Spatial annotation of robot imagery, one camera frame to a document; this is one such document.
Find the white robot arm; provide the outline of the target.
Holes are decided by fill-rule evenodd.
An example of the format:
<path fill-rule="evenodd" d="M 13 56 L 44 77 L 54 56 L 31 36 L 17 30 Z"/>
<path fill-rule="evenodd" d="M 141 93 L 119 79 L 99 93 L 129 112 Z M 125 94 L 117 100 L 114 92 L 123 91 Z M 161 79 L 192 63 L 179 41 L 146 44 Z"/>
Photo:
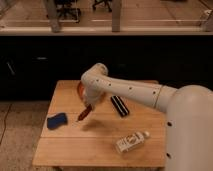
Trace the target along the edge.
<path fill-rule="evenodd" d="M 213 90 L 112 78 L 102 63 L 85 71 L 81 83 L 88 105 L 108 92 L 166 114 L 165 171 L 213 171 Z"/>

